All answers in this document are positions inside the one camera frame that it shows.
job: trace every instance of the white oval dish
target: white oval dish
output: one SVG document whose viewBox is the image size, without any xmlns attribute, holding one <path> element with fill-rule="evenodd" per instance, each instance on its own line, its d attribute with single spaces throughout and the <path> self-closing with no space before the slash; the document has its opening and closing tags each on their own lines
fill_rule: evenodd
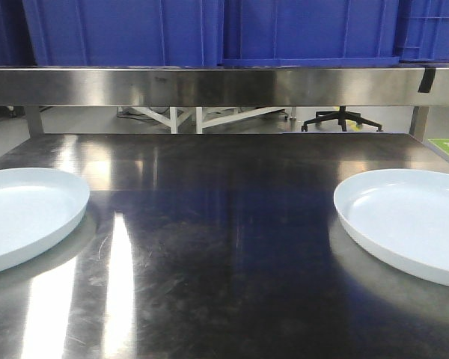
<svg viewBox="0 0 449 359">
<path fill-rule="evenodd" d="M 383 262 L 449 286 L 449 174 L 378 170 L 336 189 L 344 229 Z"/>
<path fill-rule="evenodd" d="M 48 168 L 0 170 L 0 271 L 47 251 L 80 223 L 90 197 L 80 177 Z"/>
</svg>

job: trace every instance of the gray floor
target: gray floor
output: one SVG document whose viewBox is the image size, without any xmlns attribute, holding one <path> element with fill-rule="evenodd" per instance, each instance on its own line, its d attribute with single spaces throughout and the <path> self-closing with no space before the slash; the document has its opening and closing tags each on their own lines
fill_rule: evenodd
<svg viewBox="0 0 449 359">
<path fill-rule="evenodd" d="M 279 133 L 300 131 L 303 121 L 314 117 L 315 111 L 332 108 L 298 108 L 297 120 L 286 121 L 283 114 L 268 114 L 236 123 L 205 129 L 206 133 Z M 115 107 L 103 108 L 51 108 L 42 113 L 47 133 L 169 133 L 167 126 L 155 120 L 116 118 Z M 412 116 L 410 107 L 349 108 L 359 111 L 363 117 L 382 123 L 385 132 L 408 132 Z M 349 130 L 374 131 L 365 126 L 357 129 L 351 123 Z M 194 133 L 191 121 L 180 127 L 182 133 Z M 320 128 L 310 126 L 310 131 L 340 131 L 337 121 L 324 123 Z M 449 138 L 449 107 L 431 108 L 425 138 Z M 28 129 L 23 116 L 0 117 L 0 156 L 28 139 Z"/>
</svg>

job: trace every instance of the blue plastic crate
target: blue plastic crate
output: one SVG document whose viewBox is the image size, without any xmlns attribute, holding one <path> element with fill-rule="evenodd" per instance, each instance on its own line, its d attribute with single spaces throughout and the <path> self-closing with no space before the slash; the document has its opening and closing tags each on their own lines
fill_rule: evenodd
<svg viewBox="0 0 449 359">
<path fill-rule="evenodd" d="M 395 53 L 402 61 L 449 61 L 449 0 L 400 0 Z"/>
<path fill-rule="evenodd" d="M 223 0 L 23 0 L 40 66 L 216 66 Z"/>
<path fill-rule="evenodd" d="M 0 66 L 33 65 L 21 0 L 0 0 Z"/>
<path fill-rule="evenodd" d="M 227 0 L 224 64 L 395 64 L 399 0 Z"/>
</svg>

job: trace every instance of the metal shelf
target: metal shelf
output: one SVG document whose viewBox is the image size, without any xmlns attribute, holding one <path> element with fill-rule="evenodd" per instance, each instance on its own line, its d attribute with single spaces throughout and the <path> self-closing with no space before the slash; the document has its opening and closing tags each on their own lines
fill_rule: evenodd
<svg viewBox="0 0 449 359">
<path fill-rule="evenodd" d="M 329 69 L 0 68 L 0 105 L 449 105 L 449 64 Z M 423 127 L 426 116 L 425 109 L 415 111 L 415 131 Z"/>
</svg>

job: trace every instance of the metal tabletop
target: metal tabletop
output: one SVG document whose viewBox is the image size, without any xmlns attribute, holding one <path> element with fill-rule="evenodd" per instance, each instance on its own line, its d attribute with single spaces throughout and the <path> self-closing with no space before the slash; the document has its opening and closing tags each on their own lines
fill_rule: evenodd
<svg viewBox="0 0 449 359">
<path fill-rule="evenodd" d="M 332 204 L 362 171 L 449 173 L 408 135 L 42 135 L 15 167 L 92 193 L 0 273 L 0 358 L 449 358 L 449 287 L 364 252 Z"/>
</svg>

